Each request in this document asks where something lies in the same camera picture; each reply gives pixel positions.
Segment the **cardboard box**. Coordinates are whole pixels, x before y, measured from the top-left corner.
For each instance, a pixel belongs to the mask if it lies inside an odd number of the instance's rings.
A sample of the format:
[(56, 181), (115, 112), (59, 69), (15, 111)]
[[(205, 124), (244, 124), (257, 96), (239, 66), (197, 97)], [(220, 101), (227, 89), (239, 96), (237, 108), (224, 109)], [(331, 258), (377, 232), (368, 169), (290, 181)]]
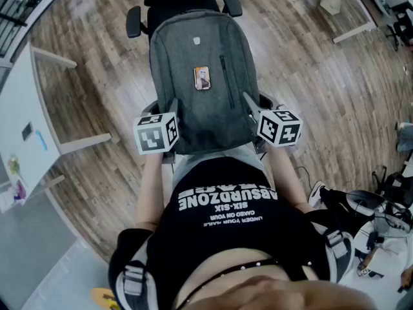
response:
[(320, 7), (334, 16), (341, 11), (341, 0), (320, 0)]

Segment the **person's right forearm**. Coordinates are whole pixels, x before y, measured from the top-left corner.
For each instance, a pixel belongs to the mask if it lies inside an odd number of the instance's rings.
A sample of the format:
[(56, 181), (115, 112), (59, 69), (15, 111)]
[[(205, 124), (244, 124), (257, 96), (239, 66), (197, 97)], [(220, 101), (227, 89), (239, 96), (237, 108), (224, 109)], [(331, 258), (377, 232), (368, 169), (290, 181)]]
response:
[(267, 152), (277, 193), (301, 212), (313, 211), (286, 150), (269, 146)]

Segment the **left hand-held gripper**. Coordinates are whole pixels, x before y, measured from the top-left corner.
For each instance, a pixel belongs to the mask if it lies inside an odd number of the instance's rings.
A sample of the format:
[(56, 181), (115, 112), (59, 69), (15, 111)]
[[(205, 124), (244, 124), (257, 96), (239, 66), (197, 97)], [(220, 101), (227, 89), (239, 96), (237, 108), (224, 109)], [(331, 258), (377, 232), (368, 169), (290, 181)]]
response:
[(140, 155), (163, 155), (163, 163), (175, 163), (174, 145), (179, 139), (178, 99), (174, 98), (170, 112), (160, 114), (157, 101), (143, 109), (141, 116), (134, 120), (133, 134)]

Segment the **person's torso in black shirt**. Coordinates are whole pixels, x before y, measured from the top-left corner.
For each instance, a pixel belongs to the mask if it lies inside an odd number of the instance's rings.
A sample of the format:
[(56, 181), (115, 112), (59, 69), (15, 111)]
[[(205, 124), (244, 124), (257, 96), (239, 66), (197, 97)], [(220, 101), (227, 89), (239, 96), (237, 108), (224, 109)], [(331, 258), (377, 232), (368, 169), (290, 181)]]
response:
[(292, 280), (311, 267), (338, 282), (354, 257), (352, 236), (336, 215), (303, 213), (270, 187), (258, 169), (234, 158), (197, 164), (176, 186), (155, 232), (126, 229), (108, 271), (121, 310), (172, 310), (190, 275), (223, 251), (250, 249), (266, 260), (233, 265), (215, 274), (279, 265)]

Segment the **black desk chair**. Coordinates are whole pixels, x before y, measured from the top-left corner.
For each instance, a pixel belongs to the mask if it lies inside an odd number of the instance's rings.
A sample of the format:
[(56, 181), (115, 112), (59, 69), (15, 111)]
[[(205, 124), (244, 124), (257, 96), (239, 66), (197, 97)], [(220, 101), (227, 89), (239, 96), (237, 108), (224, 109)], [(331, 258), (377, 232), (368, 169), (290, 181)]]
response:
[(399, 48), (399, 40), (413, 52), (413, 9), (406, 9), (403, 15), (399, 13), (397, 19), (394, 24), (387, 26), (390, 34), (386, 37), (394, 39), (393, 48), (396, 52)]

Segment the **person's white shoe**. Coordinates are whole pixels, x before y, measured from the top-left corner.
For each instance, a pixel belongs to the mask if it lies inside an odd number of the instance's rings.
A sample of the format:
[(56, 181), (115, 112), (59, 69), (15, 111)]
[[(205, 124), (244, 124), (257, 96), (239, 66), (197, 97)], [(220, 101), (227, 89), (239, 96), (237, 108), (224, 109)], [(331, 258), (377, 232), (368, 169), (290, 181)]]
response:
[(308, 204), (312, 208), (315, 209), (316, 207), (319, 207), (319, 205), (321, 204), (321, 190), (324, 188), (325, 188), (325, 184), (321, 181), (317, 181), (316, 184), (314, 185), (308, 197)]

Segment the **black device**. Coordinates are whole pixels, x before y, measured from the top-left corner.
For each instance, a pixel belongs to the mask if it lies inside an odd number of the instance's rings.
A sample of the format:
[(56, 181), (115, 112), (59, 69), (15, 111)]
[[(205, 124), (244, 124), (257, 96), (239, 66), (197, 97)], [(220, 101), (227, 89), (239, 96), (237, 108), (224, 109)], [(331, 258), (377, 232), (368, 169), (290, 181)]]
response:
[(406, 208), (413, 205), (413, 176), (405, 177), (400, 172), (387, 176), (386, 166), (383, 166), (381, 180), (376, 171), (372, 173), (372, 176), (377, 181), (376, 194), (381, 195), (389, 202), (402, 204)]

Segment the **yellow object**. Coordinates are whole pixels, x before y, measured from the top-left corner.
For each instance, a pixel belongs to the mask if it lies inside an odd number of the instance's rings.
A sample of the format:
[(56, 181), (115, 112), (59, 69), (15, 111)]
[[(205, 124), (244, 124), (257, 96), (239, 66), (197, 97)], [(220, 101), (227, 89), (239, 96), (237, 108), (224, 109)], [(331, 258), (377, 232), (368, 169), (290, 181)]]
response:
[(90, 296), (104, 310), (121, 310), (111, 289), (96, 287), (90, 291)]

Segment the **white work table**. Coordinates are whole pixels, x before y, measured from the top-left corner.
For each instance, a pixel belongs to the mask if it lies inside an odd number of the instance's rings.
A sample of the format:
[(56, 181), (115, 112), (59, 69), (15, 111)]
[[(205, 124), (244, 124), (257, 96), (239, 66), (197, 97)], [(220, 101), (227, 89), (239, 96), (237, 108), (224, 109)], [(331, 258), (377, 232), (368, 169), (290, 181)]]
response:
[(376, 211), (354, 238), (352, 267), (341, 284), (366, 293), (379, 310), (394, 310), (406, 292), (401, 273), (413, 264), (413, 228), (397, 216)]

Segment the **person's legs in light jeans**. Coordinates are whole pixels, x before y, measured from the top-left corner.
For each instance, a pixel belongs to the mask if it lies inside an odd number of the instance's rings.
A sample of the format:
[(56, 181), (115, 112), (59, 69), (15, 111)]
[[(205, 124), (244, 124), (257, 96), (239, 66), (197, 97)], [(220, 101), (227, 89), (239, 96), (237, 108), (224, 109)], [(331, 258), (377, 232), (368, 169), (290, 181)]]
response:
[(233, 149), (223, 150), (219, 152), (209, 154), (197, 154), (185, 156), (178, 164), (175, 173), (172, 178), (172, 190), (176, 188), (178, 183), (199, 163), (217, 158), (234, 158), (247, 165), (250, 165), (260, 170), (266, 178), (269, 177), (268, 172), (265, 170), (265, 166), (259, 160), (257, 154), (246, 145), (236, 147)]

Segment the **grey fabric backpack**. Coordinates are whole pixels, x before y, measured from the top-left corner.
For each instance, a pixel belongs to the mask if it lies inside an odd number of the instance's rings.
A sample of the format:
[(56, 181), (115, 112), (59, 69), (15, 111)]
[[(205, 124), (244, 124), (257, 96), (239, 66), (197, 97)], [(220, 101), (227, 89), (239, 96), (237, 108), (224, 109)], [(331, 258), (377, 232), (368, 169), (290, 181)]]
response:
[(254, 140), (243, 96), (259, 102), (248, 41), (229, 15), (195, 10), (161, 23), (150, 40), (159, 111), (177, 101), (178, 154), (235, 148)]

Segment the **white table with thin legs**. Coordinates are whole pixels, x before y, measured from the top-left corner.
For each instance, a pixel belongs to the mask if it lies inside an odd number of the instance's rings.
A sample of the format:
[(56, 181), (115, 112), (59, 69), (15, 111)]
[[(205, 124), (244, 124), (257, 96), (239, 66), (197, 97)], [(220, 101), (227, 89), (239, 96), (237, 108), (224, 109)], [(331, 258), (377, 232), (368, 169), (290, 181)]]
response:
[(321, 14), (334, 43), (378, 27), (375, 20), (378, 11), (370, 0), (341, 0), (341, 11), (337, 15), (330, 15), (320, 7), (320, 0), (305, 1), (314, 5), (316, 11)]

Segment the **person's left forearm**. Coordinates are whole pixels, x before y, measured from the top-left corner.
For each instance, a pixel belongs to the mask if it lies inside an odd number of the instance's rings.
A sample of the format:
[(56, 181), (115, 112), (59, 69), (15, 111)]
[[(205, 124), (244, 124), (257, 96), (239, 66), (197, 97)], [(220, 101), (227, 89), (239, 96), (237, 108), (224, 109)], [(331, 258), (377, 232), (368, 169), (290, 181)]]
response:
[(134, 213), (134, 226), (155, 232), (165, 210), (162, 179), (163, 154), (146, 156)]

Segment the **white desk with grey legs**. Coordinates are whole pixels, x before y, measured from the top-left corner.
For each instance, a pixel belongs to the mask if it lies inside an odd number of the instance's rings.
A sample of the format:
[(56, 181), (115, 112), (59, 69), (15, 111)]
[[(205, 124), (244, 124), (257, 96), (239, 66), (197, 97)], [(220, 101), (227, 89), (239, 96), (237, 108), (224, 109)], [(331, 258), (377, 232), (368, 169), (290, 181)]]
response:
[[(75, 61), (34, 47), (27, 43), (12, 65), (10, 73), (0, 91), (0, 159), (4, 164), (9, 181), (0, 185), (0, 212), (4, 213), (13, 206), (25, 202), (64, 180), (60, 175), (52, 181), (43, 183), (43, 177), (54, 163), (63, 155), (106, 142), (111, 134), (99, 134), (66, 143), (60, 142), (51, 122), (43, 97), (37, 59), (44, 59), (67, 68), (76, 68)], [(22, 130), (32, 123), (33, 133), (24, 141)], [(39, 130), (46, 141), (48, 150), (44, 151), (35, 134)], [(8, 160), (16, 155), (19, 162), (19, 175), (10, 173)], [(24, 202), (14, 202), (13, 193), (20, 180), (26, 191)]]

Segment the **pink snack packet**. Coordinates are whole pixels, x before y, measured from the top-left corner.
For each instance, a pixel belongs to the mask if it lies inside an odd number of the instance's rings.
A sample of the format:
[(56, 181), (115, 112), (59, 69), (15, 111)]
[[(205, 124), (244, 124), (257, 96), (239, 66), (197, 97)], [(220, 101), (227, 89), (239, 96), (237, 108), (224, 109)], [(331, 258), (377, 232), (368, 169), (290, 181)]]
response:
[(26, 191), (20, 180), (17, 181), (14, 187), (13, 199), (15, 203), (21, 203), (26, 200)]

